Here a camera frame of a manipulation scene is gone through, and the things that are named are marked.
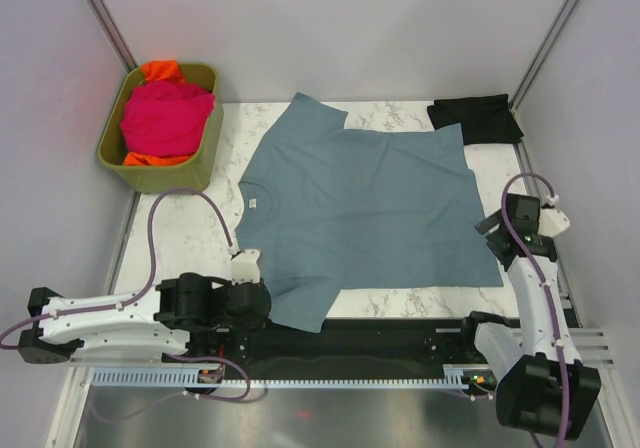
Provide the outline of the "blue-grey t-shirt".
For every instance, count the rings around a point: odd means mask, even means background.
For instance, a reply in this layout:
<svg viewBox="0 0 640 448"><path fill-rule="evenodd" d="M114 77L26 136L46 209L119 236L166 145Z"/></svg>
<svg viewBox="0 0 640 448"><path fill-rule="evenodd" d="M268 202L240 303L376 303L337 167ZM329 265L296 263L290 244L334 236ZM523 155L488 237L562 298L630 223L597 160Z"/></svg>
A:
<svg viewBox="0 0 640 448"><path fill-rule="evenodd" d="M260 252L272 322L317 333L343 290L500 286L461 129L390 133L346 118L295 95L240 180L236 237Z"/></svg>

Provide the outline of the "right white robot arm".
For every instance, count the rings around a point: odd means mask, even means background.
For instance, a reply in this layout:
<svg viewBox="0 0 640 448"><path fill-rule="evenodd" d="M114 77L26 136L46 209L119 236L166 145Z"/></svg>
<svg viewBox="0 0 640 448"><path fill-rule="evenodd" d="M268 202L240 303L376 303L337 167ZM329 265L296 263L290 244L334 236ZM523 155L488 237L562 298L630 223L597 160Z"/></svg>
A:
<svg viewBox="0 0 640 448"><path fill-rule="evenodd" d="M536 215L497 211L476 229L514 288L520 331L500 315L473 311L462 322L459 352L469 361L486 360L501 425L552 436L561 447L581 435L601 378L584 364L567 327L553 241L539 234Z"/></svg>

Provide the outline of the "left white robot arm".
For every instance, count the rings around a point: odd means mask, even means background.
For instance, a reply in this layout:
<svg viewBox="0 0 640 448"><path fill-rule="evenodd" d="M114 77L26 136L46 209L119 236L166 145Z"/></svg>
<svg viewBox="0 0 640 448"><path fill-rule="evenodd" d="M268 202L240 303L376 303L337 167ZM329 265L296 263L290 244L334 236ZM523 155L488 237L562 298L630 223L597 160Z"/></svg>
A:
<svg viewBox="0 0 640 448"><path fill-rule="evenodd" d="M35 288L28 311L34 319L21 331L17 348L27 363L175 363L181 356L208 361L223 355L227 339L264 327L271 296L261 281L234 284L183 273L144 295L71 299Z"/></svg>

